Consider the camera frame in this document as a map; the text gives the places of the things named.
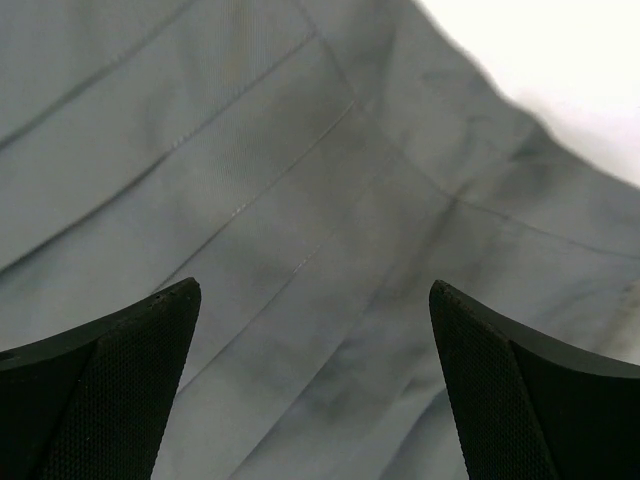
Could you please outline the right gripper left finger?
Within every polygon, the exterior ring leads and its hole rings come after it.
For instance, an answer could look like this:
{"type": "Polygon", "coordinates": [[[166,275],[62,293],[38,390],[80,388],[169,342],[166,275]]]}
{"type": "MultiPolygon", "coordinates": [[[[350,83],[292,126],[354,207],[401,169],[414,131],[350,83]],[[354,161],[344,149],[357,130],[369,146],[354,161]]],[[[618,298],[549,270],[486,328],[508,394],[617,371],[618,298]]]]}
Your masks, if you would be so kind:
{"type": "Polygon", "coordinates": [[[187,278],[2,352],[2,478],[149,479],[200,305],[187,278]]]}

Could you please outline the grey pleated skirt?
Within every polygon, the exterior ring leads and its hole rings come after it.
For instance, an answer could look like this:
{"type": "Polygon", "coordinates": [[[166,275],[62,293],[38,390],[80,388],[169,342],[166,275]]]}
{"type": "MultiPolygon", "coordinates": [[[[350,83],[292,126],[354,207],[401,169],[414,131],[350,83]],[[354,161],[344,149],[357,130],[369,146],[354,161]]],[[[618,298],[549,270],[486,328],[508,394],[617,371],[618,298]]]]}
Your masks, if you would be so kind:
{"type": "Polygon", "coordinates": [[[462,479],[445,280],[639,359],[639,194],[410,1],[5,1],[1,345],[202,289],[158,479],[462,479]]]}

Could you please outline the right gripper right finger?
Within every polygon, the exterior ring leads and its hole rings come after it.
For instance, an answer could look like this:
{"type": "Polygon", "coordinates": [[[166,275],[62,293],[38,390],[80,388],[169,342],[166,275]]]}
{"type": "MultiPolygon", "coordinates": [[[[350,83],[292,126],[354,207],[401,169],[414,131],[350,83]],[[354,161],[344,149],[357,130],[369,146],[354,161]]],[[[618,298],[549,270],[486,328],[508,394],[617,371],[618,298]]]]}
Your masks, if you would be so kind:
{"type": "Polygon", "coordinates": [[[441,280],[429,309],[470,478],[638,478],[638,366],[556,340],[441,280]]]}

